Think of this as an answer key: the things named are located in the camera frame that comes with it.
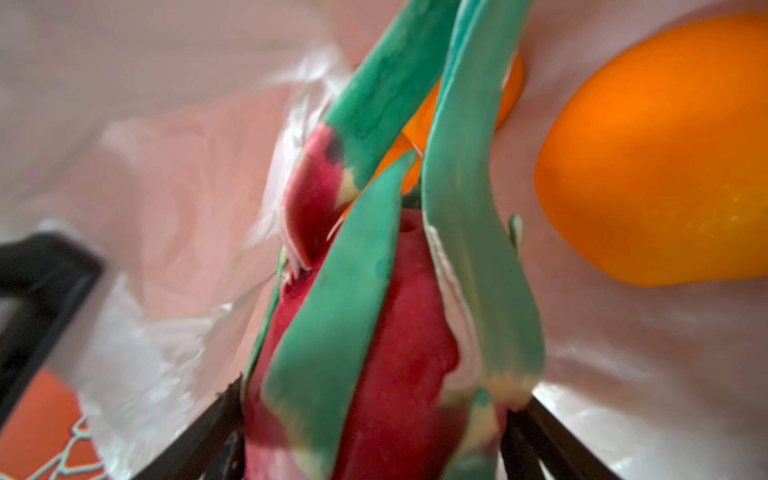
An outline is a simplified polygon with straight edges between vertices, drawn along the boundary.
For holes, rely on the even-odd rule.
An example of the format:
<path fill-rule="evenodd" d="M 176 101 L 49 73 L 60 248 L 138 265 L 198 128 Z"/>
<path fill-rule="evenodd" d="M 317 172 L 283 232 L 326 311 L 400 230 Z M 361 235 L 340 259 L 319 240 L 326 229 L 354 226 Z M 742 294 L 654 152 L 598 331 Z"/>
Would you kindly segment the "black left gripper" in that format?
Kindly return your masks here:
<path fill-rule="evenodd" d="M 37 233 L 1 245 L 1 297 L 20 302 L 1 330 L 2 424 L 103 271 L 97 255 L 55 233 Z"/>

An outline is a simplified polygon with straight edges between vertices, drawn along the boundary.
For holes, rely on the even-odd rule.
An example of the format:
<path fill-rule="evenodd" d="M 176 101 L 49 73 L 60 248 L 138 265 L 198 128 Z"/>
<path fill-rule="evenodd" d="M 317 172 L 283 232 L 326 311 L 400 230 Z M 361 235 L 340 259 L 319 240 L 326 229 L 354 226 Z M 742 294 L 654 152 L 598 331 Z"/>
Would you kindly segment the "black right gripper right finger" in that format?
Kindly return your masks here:
<path fill-rule="evenodd" d="M 500 453 L 509 479 L 619 480 L 537 398 L 508 412 Z"/>

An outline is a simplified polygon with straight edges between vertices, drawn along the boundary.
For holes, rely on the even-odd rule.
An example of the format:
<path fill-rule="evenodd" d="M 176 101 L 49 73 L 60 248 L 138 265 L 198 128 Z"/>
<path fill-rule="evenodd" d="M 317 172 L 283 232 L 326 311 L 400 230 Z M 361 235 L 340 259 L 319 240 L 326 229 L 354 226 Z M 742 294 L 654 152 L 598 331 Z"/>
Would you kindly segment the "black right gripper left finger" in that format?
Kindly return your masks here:
<path fill-rule="evenodd" d="M 242 479 L 245 470 L 242 379 L 216 400 L 150 462 L 135 480 Z"/>

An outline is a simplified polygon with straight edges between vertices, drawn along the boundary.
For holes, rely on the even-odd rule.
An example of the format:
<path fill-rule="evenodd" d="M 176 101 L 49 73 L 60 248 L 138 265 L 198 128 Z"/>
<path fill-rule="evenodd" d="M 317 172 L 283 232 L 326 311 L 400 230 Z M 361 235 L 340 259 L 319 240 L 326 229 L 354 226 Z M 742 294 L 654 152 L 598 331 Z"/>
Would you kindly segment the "pink dragon fruit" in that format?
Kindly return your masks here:
<path fill-rule="evenodd" d="M 492 479 L 543 333 L 489 160 L 527 1 L 411 1 L 281 204 L 244 379 L 248 479 Z"/>

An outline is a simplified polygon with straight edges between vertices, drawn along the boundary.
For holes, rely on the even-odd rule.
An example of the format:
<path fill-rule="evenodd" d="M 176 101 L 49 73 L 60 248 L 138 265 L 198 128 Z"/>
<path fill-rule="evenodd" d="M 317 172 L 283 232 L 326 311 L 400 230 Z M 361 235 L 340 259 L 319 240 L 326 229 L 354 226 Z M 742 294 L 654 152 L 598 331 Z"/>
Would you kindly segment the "white plastic bag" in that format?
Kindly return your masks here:
<path fill-rule="evenodd" d="M 588 265 L 532 185 L 568 97 L 664 28 L 763 1 L 539 1 L 493 151 L 547 336 L 538 396 L 626 479 L 767 475 L 767 283 L 645 289 Z M 5 1 L 1 237 L 107 261 L 1 436 L 5 479 L 125 478 L 247 359 L 277 193 L 396 1 Z"/>

